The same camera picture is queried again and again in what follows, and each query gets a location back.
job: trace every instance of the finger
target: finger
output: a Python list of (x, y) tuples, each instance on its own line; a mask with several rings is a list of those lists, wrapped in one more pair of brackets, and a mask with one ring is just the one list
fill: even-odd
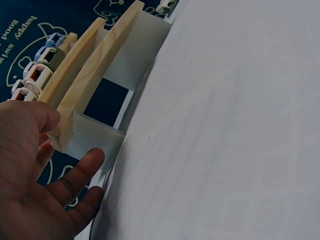
[(60, 113), (40, 101), (6, 101), (3, 108), (21, 113), (27, 113), (36, 123), (38, 131), (51, 131), (60, 121)]
[(46, 132), (44, 133), (40, 133), (39, 134), (39, 146), (41, 146), (42, 144), (44, 144), (47, 140), (48, 140), (48, 135)]
[(45, 187), (63, 207), (66, 207), (96, 174), (104, 160), (104, 152), (99, 148), (93, 148), (70, 172)]
[(55, 150), (52, 147), (50, 140), (47, 140), (39, 147), (31, 175), (33, 180), (37, 180), (40, 177), (49, 160), (52, 158), (54, 152)]
[(88, 190), (81, 202), (68, 211), (75, 236), (97, 215), (103, 196), (104, 191), (101, 187), (94, 186)]

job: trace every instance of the white surface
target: white surface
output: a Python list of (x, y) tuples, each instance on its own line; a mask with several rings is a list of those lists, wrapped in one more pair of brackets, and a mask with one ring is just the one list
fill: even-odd
[(320, 239), (320, 2), (191, 0), (94, 240)]
[(105, 160), (109, 161), (112, 154), (119, 151), (125, 138), (124, 132), (76, 112), (72, 127), (73, 135), (65, 153), (78, 160), (90, 149), (101, 148)]
[(150, 62), (164, 43), (170, 27), (162, 19), (140, 11), (127, 40), (103, 77), (135, 92)]

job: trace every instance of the white acrylic panel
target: white acrylic panel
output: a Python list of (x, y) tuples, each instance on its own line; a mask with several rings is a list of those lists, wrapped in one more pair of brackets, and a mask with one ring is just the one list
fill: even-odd
[(170, 27), (160, 18), (139, 12), (127, 40), (103, 77), (135, 92)]
[(73, 114), (72, 127), (73, 135), (66, 154), (78, 160), (92, 148), (101, 148), (108, 160), (119, 150), (125, 138), (124, 132), (76, 112)]

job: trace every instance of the wooden board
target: wooden board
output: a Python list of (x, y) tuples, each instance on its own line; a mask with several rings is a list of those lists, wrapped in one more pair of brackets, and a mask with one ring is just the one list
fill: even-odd
[(63, 43), (59, 46), (59, 49), (61, 49), (65, 55), (67, 55), (70, 51), (70, 44), (71, 43), (76, 43), (78, 40), (78, 35), (75, 34), (74, 32), (71, 32), (66, 36), (65, 40)]
[(126, 41), (132, 24), (144, 3), (135, 1), (106, 34), (84, 64), (57, 110), (61, 113), (58, 126), (48, 136), (53, 147), (64, 153), (73, 135), (73, 113), (83, 113), (103, 75)]
[(103, 28), (104, 25), (105, 20), (99, 17), (85, 31), (54, 72), (38, 101), (47, 103), (53, 108), (58, 108), (81, 67), (94, 50), (98, 29)]

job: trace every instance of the wood grain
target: wood grain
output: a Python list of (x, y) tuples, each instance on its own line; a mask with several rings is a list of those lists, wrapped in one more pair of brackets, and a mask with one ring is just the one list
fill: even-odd
[(133, 22), (144, 3), (135, 1), (106, 34), (65, 94), (57, 110), (61, 114), (58, 126), (48, 135), (53, 147), (64, 153), (73, 135), (73, 113), (83, 113), (102, 77), (126, 41)]
[(38, 101), (47, 103), (55, 109), (58, 108), (81, 67), (94, 50), (98, 29), (103, 28), (104, 25), (105, 20), (99, 17), (85, 31), (53, 73)]
[(76, 43), (78, 40), (78, 35), (75, 34), (74, 32), (71, 32), (66, 36), (65, 40), (63, 43), (59, 46), (59, 49), (61, 49), (65, 55), (67, 55), (70, 51), (70, 44), (71, 43)]

